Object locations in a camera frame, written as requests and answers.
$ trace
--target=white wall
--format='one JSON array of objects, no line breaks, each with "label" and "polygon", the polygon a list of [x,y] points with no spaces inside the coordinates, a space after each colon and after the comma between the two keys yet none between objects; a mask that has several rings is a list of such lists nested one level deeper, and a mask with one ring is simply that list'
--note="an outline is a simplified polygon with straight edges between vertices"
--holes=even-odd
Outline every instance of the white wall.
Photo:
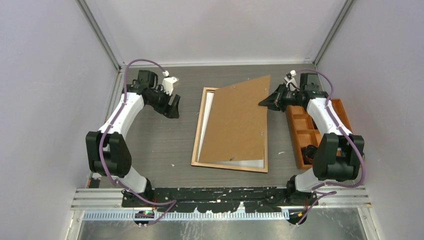
[{"label": "white wall", "polygon": [[312,62],[345,0],[87,2],[126,63],[221,65]]},{"label": "white wall", "polygon": [[365,139],[365,184],[387,239],[423,239],[424,1],[358,0],[318,69]]},{"label": "white wall", "polygon": [[74,0],[1,1],[0,238],[64,239],[116,71]]}]

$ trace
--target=reflective surface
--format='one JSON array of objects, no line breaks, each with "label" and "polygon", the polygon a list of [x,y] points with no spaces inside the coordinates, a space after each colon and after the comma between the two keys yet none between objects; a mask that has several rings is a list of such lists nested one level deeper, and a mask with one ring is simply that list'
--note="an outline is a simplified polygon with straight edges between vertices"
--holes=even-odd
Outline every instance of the reflective surface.
[{"label": "reflective surface", "polygon": [[80,240],[365,240],[356,208],[316,208],[296,227],[285,220],[163,221],[138,228],[130,221],[83,221]]}]

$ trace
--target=cardboard sheet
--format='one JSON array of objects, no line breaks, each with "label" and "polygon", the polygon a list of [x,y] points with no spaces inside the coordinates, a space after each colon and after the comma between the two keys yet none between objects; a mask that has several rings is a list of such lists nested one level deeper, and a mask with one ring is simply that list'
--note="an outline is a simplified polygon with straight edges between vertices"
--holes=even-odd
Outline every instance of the cardboard sheet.
[{"label": "cardboard sheet", "polygon": [[199,163],[263,160],[267,136],[270,76],[216,89]]}]

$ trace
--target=worn black surface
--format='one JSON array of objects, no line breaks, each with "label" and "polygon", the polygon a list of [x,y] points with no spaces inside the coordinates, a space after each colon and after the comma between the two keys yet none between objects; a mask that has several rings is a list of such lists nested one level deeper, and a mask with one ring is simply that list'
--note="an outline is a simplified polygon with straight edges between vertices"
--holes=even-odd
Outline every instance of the worn black surface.
[{"label": "worn black surface", "polygon": [[[197,209],[200,213],[234,212],[244,204],[246,213],[280,212],[278,206],[311,205],[315,198],[307,199],[304,195],[287,195],[285,188],[277,187],[160,187],[153,190],[153,201],[169,202],[176,199],[177,203],[170,210],[178,213],[192,213]],[[136,200],[131,193],[125,192],[122,197],[122,207],[133,208],[149,206],[141,200]],[[164,212],[168,206],[156,206]]]}]

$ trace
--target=gray tabletop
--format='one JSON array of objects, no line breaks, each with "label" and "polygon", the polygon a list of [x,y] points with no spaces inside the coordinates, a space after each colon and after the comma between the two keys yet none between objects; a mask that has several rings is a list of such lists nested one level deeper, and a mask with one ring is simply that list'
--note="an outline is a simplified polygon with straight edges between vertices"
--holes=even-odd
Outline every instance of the gray tabletop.
[{"label": "gray tabletop", "polygon": [[[167,119],[150,106],[135,118],[126,144],[132,155],[132,166],[153,187],[237,187],[285,186],[293,175],[302,173],[296,167],[286,114],[268,111],[268,173],[243,172],[191,166],[203,87],[221,88],[249,79],[271,75],[271,92],[290,70],[314,68],[312,64],[191,66],[169,67],[180,85],[174,90],[181,96],[179,119]],[[137,78],[140,68],[131,68],[129,82]],[[158,68],[148,68],[162,76]],[[101,188],[112,185],[107,178]]]}]

